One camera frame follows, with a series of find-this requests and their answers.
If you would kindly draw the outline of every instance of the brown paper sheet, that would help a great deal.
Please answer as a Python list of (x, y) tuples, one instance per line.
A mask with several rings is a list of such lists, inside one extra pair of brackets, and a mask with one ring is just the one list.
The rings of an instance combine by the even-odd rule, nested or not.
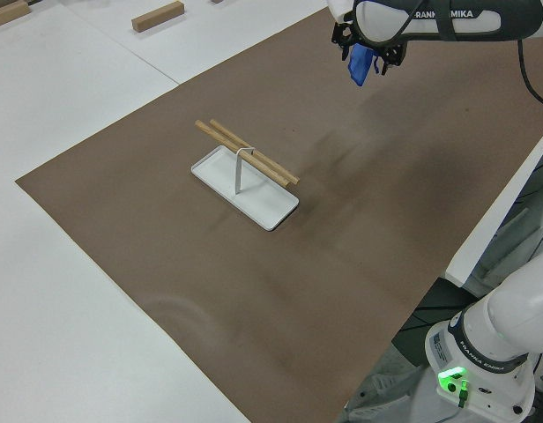
[[(19, 180), (255, 423), (331, 422), (543, 135), (514, 43), (412, 43), (360, 89), (331, 27), (319, 12)], [(543, 40), (526, 49), (543, 93)], [(277, 230), (190, 173), (215, 146), (199, 118), (301, 177)]]

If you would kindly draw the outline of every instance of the green light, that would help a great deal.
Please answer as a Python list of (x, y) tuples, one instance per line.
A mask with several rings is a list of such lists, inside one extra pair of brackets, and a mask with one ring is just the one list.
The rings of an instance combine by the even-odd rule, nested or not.
[(465, 373), (464, 367), (454, 367), (450, 370), (444, 370), (443, 372), (440, 372), (438, 374), (438, 379), (446, 379), (447, 377), (455, 376), (455, 375), (463, 375)]

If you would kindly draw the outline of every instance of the wooden stick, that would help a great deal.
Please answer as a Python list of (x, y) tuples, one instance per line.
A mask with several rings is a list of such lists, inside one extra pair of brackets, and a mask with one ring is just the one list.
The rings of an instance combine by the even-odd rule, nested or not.
[(16, 18), (26, 15), (31, 10), (28, 8), (28, 4), (23, 0), (7, 4), (4, 7), (0, 7), (0, 25), (11, 22)]
[(159, 9), (156, 9), (155, 11), (149, 11), (144, 15), (134, 18), (131, 21), (132, 27), (136, 32), (142, 33), (146, 29), (162, 24), (171, 18), (183, 15), (184, 12), (185, 6), (182, 2), (176, 0), (170, 4), (160, 7)]
[[(216, 130), (211, 128), (210, 126), (205, 125), (201, 121), (195, 121), (195, 126), (197, 126), (199, 129), (201, 129), (205, 134), (211, 136), (216, 141), (223, 144), (226, 148), (228, 148), (231, 152), (236, 153), (239, 150), (239, 147), (224, 137), (222, 134), (218, 133)], [(278, 185), (281, 185), (283, 188), (285, 188), (289, 184), (289, 180), (286, 179), (284, 176), (278, 174), (273, 169), (270, 169), (267, 165), (262, 163), (260, 160), (258, 160), (256, 157), (251, 155), (249, 152), (242, 151), (239, 153), (240, 157), (242, 157), (243, 160), (248, 162), (250, 165), (255, 167), (257, 170), (265, 174), (268, 178), (274, 180)]]
[[(230, 138), (235, 144), (237, 144), (239, 147), (251, 147), (250, 144), (248, 144), (246, 141), (244, 141), (242, 138), (238, 137), (236, 134), (234, 134), (231, 130), (225, 128), (223, 125), (215, 121), (214, 119), (211, 119), (209, 123), (218, 131), (220, 131), (222, 134), (224, 134), (226, 137)], [(262, 161), (265, 165), (267, 165), (270, 169), (274, 170), (278, 174), (281, 174), (283, 177), (285, 177), (288, 181), (290, 181), (293, 185), (297, 185), (297, 182), (299, 182), (299, 178), (289, 172), (287, 169), (282, 167), (279, 163), (273, 161), (266, 155), (264, 155), (262, 152), (259, 152), (258, 150), (254, 151), (254, 156)]]

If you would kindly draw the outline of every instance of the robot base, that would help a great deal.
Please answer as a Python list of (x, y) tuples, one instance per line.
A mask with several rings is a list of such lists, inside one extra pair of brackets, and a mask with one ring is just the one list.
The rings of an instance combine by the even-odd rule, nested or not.
[(438, 395), (454, 404), (464, 402), (460, 398), (467, 395), (463, 404), (466, 410), (496, 423), (523, 421), (534, 399), (532, 365), (526, 361), (502, 375), (480, 368), (459, 350), (448, 332), (448, 323), (434, 325), (425, 340), (428, 362), (439, 382)]

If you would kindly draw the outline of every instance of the blue object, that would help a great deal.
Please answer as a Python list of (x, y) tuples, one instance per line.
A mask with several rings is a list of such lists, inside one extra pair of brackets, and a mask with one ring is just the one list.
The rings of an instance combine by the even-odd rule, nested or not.
[(371, 48), (364, 47), (361, 44), (353, 45), (348, 70), (350, 71), (350, 78), (358, 86), (362, 86), (368, 77), (369, 68), (371, 68), (374, 57), (377, 58), (378, 54)]

